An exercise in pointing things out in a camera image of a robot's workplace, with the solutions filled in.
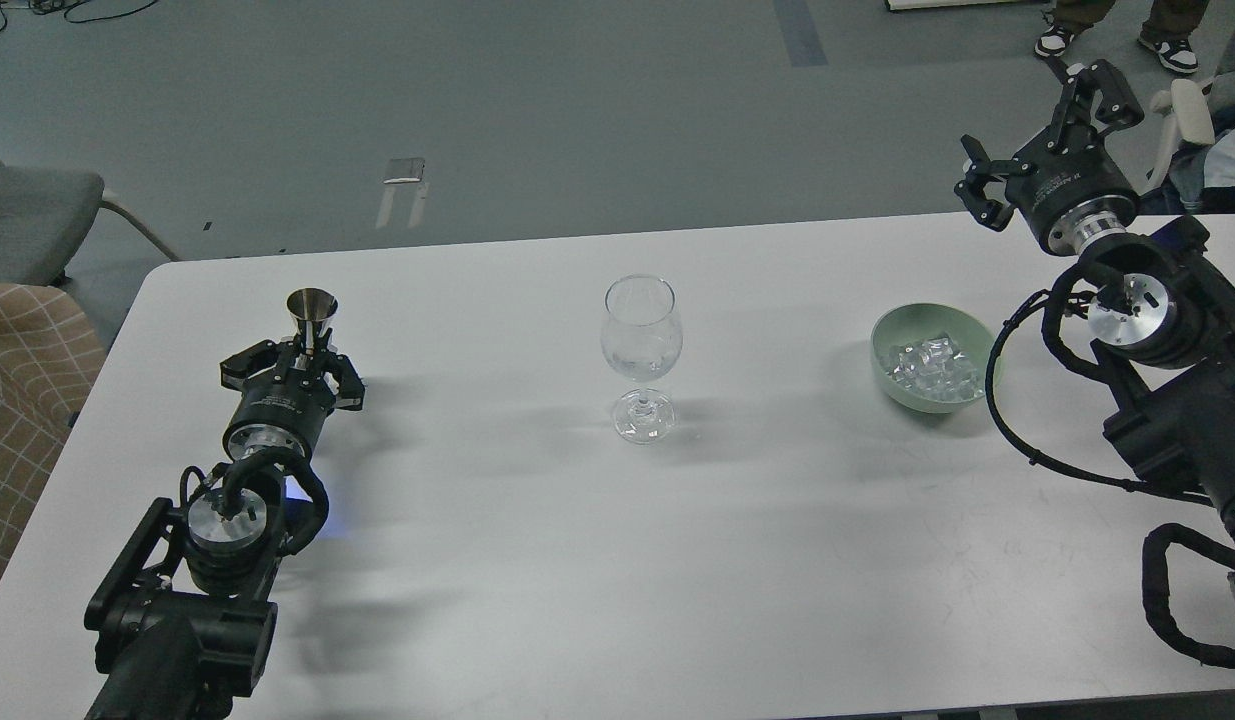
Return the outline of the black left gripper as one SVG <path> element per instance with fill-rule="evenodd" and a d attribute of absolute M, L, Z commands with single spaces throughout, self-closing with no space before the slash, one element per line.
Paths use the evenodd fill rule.
<path fill-rule="evenodd" d="M 294 369 L 296 338 L 259 341 L 219 364 L 221 387 L 241 400 L 224 433 L 228 459 L 245 459 L 266 447 L 311 457 L 335 410 L 364 408 L 366 384 L 347 354 L 326 340 L 312 350 L 312 375 Z"/>

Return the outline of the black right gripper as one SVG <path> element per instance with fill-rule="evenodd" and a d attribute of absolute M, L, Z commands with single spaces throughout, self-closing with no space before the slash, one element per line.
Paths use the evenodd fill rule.
<path fill-rule="evenodd" d="M 1002 232 L 1013 219 L 1013 209 L 989 199 L 986 186 L 1013 178 L 1013 206 L 1028 219 L 1041 249 L 1073 256 L 1079 249 L 1071 241 L 1073 224 L 1066 215 L 1110 211 L 1123 225 L 1137 219 L 1137 193 L 1107 154 L 1103 138 L 1142 123 L 1146 111 L 1112 61 L 1066 65 L 1050 58 L 1047 67 L 1062 86 L 1047 131 L 1039 132 L 1009 161 L 992 161 L 978 138 L 961 136 L 968 167 L 955 193 L 977 224 Z M 1093 128 L 1093 120 L 1100 131 Z"/>

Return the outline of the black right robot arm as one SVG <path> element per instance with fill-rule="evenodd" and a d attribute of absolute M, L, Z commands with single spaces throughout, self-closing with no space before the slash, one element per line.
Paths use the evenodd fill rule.
<path fill-rule="evenodd" d="M 1197 219 L 1183 215 L 1155 233 L 1130 228 L 1141 200 L 1105 147 L 1107 136 L 1144 120 L 1124 74 L 1110 61 L 1068 65 L 1051 56 L 1047 65 L 1061 96 L 1047 126 L 1011 158 L 992 159 L 977 138 L 961 138 L 969 163 L 953 191 L 969 215 L 1002 231 L 1020 214 L 1041 249 L 1074 258 L 997 333 L 984 373 L 989 415 L 1032 466 L 1219 513 L 1231 543 L 1176 522 L 1144 538 L 1142 605 L 1149 629 L 1176 652 L 1235 669 L 1235 648 L 1179 629 L 1167 571 L 1167 550 L 1179 543 L 1224 566 L 1235 597 L 1235 287 L 1207 259 L 1210 233 Z M 1050 354 L 1112 393 L 1116 412 L 1102 433 L 1132 478 L 1055 459 L 1002 417 L 998 357 L 1032 314 Z"/>

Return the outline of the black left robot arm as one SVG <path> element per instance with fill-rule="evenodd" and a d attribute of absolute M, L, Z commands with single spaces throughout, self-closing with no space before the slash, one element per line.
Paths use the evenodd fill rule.
<path fill-rule="evenodd" d="M 311 457 L 333 411 L 358 411 L 366 387 L 329 331 L 300 329 L 224 359 L 240 393 L 227 459 L 188 466 L 178 496 L 151 501 L 86 603 L 105 678 L 90 719 L 224 719 L 266 671 L 282 561 L 330 515 Z"/>

